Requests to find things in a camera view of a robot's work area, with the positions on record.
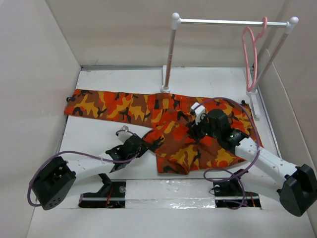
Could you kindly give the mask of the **orange camouflage trousers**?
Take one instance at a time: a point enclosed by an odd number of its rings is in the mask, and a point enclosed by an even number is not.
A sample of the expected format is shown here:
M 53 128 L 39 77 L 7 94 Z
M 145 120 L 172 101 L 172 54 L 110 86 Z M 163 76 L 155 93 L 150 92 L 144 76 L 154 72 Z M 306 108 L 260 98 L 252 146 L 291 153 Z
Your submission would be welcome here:
M 252 126 L 249 105 L 228 99 L 77 89 L 67 98 L 64 113 L 147 127 L 149 131 L 143 140 L 156 155 L 159 173 L 186 175 L 191 171 L 226 168 L 243 162 L 242 158 L 221 148 L 216 139 L 205 136 L 196 141 L 189 135 L 189 124 L 195 120 L 190 109 L 195 103 L 206 112 L 223 110 L 232 128 L 260 141 Z

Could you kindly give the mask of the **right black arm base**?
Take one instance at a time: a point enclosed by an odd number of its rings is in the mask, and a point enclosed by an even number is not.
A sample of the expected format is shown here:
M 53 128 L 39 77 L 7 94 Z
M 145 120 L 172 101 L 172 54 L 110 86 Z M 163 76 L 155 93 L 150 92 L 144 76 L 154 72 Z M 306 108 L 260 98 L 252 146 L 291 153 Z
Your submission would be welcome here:
M 261 208 L 260 197 L 257 193 L 244 191 L 244 201 L 242 201 L 243 189 L 241 188 L 240 181 L 236 178 L 224 182 L 213 182 L 212 187 L 209 189 L 209 194 L 215 197 L 216 208 L 229 208 L 236 209 L 240 204 L 241 208 L 253 207 Z

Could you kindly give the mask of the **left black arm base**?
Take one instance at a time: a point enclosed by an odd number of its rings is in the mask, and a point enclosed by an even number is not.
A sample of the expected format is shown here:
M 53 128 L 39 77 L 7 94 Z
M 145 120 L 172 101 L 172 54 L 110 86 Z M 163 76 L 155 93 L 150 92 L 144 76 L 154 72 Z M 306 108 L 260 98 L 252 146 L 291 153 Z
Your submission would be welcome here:
M 126 181 L 112 181 L 106 174 L 99 174 L 102 187 L 97 192 L 87 192 L 80 195 L 80 208 L 125 208 Z

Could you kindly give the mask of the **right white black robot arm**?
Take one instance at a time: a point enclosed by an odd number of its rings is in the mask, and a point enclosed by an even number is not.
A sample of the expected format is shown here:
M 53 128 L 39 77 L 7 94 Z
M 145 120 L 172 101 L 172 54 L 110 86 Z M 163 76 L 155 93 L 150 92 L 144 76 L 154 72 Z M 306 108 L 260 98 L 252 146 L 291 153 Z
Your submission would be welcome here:
M 190 113 L 195 116 L 189 126 L 195 139 L 215 138 L 222 149 L 245 159 L 268 176 L 261 178 L 248 169 L 239 170 L 238 177 L 229 183 L 231 193 L 241 195 L 249 190 L 267 196 L 296 217 L 301 217 L 316 202 L 317 179 L 310 166 L 289 163 L 259 146 L 246 133 L 233 129 L 220 109 L 205 113 L 203 106 L 193 105 Z

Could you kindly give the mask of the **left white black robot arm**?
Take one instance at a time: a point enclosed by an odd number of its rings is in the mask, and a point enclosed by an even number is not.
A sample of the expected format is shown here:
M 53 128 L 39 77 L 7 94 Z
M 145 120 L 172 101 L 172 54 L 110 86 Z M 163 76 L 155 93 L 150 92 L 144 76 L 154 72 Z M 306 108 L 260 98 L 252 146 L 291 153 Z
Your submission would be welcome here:
M 105 153 L 110 159 L 77 151 L 62 151 L 50 157 L 33 175 L 27 190 L 27 201 L 33 207 L 51 210 L 65 198 L 75 193 L 76 181 L 99 175 L 102 179 L 93 185 L 98 196 L 110 192 L 111 180 L 106 165 L 113 163 L 109 173 L 125 168 L 132 160 L 140 158 L 150 148 L 150 144 L 137 135 L 131 135 L 125 142 Z

